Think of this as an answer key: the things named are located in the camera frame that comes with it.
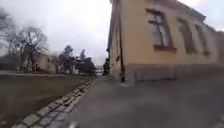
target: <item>sky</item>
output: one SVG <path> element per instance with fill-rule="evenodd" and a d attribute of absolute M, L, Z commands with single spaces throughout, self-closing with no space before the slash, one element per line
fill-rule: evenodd
<path fill-rule="evenodd" d="M 224 30 L 223 0 L 180 1 L 208 16 L 209 25 Z M 60 53 L 66 45 L 71 45 L 75 56 L 85 49 L 96 65 L 102 65 L 107 57 L 109 0 L 0 0 L 0 8 L 18 26 L 41 28 L 48 37 L 51 53 Z"/>

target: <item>distant building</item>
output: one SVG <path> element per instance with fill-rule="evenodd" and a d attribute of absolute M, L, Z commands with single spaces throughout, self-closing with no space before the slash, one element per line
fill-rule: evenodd
<path fill-rule="evenodd" d="M 111 0 L 110 73 L 122 81 L 159 80 L 219 61 L 205 16 L 177 0 Z"/>
<path fill-rule="evenodd" d="M 48 55 L 40 54 L 38 56 L 36 65 L 44 71 L 56 73 L 56 65 L 54 63 L 54 60 Z"/>
<path fill-rule="evenodd" d="M 95 66 L 95 68 L 96 68 L 96 70 L 95 70 L 96 75 L 97 76 L 102 76 L 103 75 L 103 71 L 104 71 L 103 66 Z"/>

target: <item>sidewalk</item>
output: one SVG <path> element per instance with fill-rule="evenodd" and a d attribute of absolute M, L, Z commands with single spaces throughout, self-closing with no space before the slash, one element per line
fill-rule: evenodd
<path fill-rule="evenodd" d="M 224 115 L 219 82 L 224 76 L 129 87 L 100 79 L 61 128 L 74 121 L 81 128 L 212 128 Z"/>

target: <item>stone foundation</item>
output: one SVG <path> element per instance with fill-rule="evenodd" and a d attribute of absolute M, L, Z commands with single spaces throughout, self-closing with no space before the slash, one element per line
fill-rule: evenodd
<path fill-rule="evenodd" d="M 158 81 L 198 76 L 205 73 L 224 72 L 222 64 L 192 64 L 192 65 L 139 65 L 126 66 L 126 81 L 136 83 L 141 81 Z"/>

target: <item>bare tree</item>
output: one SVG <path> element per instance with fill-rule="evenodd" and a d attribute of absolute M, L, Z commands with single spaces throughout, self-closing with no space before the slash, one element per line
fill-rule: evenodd
<path fill-rule="evenodd" d="M 47 51 L 47 37 L 36 27 L 26 27 L 18 34 L 20 49 L 20 67 L 32 68 L 34 70 L 37 56 Z"/>

